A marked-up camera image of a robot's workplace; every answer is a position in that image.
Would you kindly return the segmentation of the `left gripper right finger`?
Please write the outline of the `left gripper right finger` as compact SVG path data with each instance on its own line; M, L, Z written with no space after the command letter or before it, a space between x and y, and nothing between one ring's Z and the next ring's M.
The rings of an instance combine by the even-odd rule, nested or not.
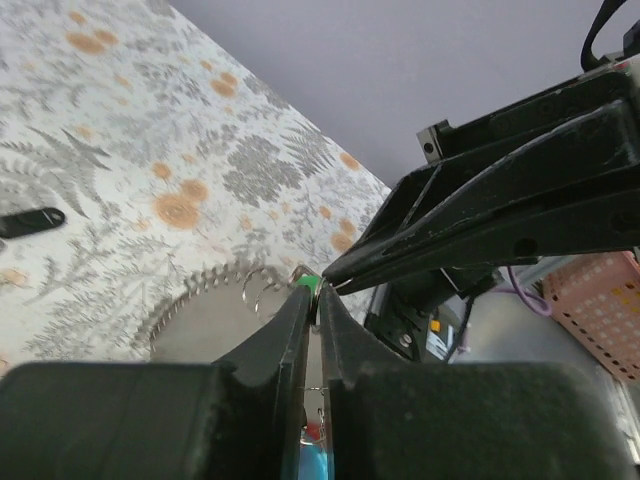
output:
M318 300L333 479L629 479L589 379L558 363L420 364Z

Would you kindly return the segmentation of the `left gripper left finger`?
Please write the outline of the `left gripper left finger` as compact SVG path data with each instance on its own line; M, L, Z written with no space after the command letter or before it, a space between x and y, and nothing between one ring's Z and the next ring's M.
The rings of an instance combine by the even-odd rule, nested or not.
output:
M310 291L209 364L34 362L1 382L5 479L294 479Z

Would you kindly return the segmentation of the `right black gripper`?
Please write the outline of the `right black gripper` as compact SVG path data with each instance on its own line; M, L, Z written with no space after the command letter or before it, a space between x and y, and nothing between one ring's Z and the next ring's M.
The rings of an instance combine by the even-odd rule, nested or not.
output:
M639 101L637 55L464 125L421 130L434 163L571 119L505 153L463 154L407 176L324 278L345 295L429 270L638 245L639 122L624 98Z

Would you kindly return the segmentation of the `green tag key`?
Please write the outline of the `green tag key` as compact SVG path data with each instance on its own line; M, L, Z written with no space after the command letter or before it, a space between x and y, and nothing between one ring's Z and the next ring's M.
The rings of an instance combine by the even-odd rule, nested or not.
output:
M312 299L316 301L321 290L321 283L322 278L320 276L304 274L294 282L294 285L296 287L306 287L310 291Z

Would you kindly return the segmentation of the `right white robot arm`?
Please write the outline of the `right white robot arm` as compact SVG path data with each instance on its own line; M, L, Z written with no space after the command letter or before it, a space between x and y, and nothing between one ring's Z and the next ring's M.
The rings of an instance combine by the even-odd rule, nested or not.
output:
M639 242L637 57L418 138L426 164L324 273L341 295L374 289L364 325L406 359L424 361L442 305L499 268Z

